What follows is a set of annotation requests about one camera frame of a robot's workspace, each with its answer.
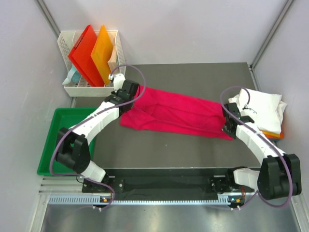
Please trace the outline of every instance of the red cutting board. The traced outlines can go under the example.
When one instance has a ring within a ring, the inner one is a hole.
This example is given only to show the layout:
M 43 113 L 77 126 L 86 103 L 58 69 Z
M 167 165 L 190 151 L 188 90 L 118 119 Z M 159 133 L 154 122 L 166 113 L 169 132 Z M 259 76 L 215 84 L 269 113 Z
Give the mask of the red cutting board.
M 68 55 L 70 61 L 92 87 L 104 86 L 101 75 L 91 58 L 97 38 L 92 26 L 88 25 Z

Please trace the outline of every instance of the white wall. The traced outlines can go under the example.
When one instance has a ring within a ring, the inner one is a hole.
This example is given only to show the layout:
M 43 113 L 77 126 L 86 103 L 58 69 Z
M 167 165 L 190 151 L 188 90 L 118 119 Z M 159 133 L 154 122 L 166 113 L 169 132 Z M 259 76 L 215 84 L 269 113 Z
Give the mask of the white wall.
M 286 0 L 45 0 L 60 30 L 121 33 L 130 64 L 248 62 Z
M 26 231 L 42 178 L 36 175 L 58 107 L 69 97 L 56 38 L 33 0 L 0 7 L 0 231 Z
M 309 1 L 296 0 L 266 53 L 257 65 L 262 91 L 280 93 L 288 103 L 285 138 L 279 146 L 301 161 L 303 193 L 309 203 Z

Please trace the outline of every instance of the white basket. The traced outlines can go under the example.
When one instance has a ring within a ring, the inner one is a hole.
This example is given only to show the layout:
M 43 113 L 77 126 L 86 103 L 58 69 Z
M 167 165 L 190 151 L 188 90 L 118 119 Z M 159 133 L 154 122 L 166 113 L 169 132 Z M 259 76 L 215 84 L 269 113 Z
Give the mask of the white basket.
M 81 34 L 82 31 L 62 31 L 59 35 L 58 45 L 68 71 L 72 67 L 72 62 L 68 58 L 68 55 Z M 125 64 L 125 56 L 118 31 L 109 30 L 108 35 L 110 36 L 112 45 L 116 46 L 119 65 Z M 126 67 L 120 67 L 119 71 L 125 75 Z M 91 87 L 83 77 L 78 84 L 70 83 L 64 85 L 64 89 L 71 97 L 107 97 L 114 90 L 112 83 L 105 87 Z

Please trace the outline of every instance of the metal pole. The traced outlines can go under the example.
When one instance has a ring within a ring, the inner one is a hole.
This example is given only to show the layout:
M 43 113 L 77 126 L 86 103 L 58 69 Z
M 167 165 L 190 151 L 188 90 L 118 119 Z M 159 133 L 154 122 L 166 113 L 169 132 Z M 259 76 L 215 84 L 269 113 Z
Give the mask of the metal pole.
M 279 16 L 277 17 L 275 23 L 273 24 L 270 32 L 268 33 L 266 39 L 264 40 L 260 50 L 256 54 L 252 64 L 250 65 L 251 69 L 255 69 L 256 65 L 260 61 L 262 55 L 264 54 L 265 50 L 267 49 L 268 45 L 270 44 L 271 40 L 273 39 L 274 35 L 276 34 L 279 26 L 281 25 L 283 19 L 286 17 L 289 9 L 292 7 L 295 0 L 287 0 L 283 9 L 281 10 Z
M 37 3 L 39 9 L 43 13 L 45 19 L 47 20 L 48 24 L 50 25 L 51 29 L 53 30 L 55 36 L 58 39 L 61 31 L 59 30 L 56 22 L 54 21 L 54 19 L 52 17 L 52 15 L 49 13 L 49 10 L 48 10 L 45 2 L 43 0 L 35 0 L 35 2 Z

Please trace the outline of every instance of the plastic basket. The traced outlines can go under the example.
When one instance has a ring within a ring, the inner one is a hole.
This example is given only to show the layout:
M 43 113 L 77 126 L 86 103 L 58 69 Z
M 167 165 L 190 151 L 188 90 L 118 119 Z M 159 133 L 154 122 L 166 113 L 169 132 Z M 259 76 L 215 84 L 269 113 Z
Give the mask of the plastic basket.
M 72 67 L 72 63 L 68 58 L 68 55 L 81 34 L 82 31 L 62 31 L 59 35 L 58 46 L 68 71 Z M 122 50 L 119 32 L 117 30 L 109 30 L 108 34 L 113 46 L 116 46 L 119 65 L 125 64 L 126 60 Z M 126 67 L 120 67 L 119 71 L 125 75 Z M 113 86 L 111 83 L 105 87 L 91 87 L 82 77 L 78 84 L 70 83 L 68 85 L 64 85 L 64 89 L 71 97 L 107 97 L 113 91 Z
M 93 113 L 95 110 L 96 108 L 64 108 L 55 110 L 53 120 L 50 125 L 47 139 L 45 142 L 41 161 L 37 170 L 37 174 L 51 176 L 49 172 L 49 163 L 56 147 L 58 131 L 63 127 L 70 128 L 71 126 L 76 125 L 77 123 L 84 120 L 89 114 Z M 91 158 L 93 156 L 94 146 L 95 139 L 89 145 Z M 55 161 L 54 173 L 64 174 L 74 173 L 74 171 Z

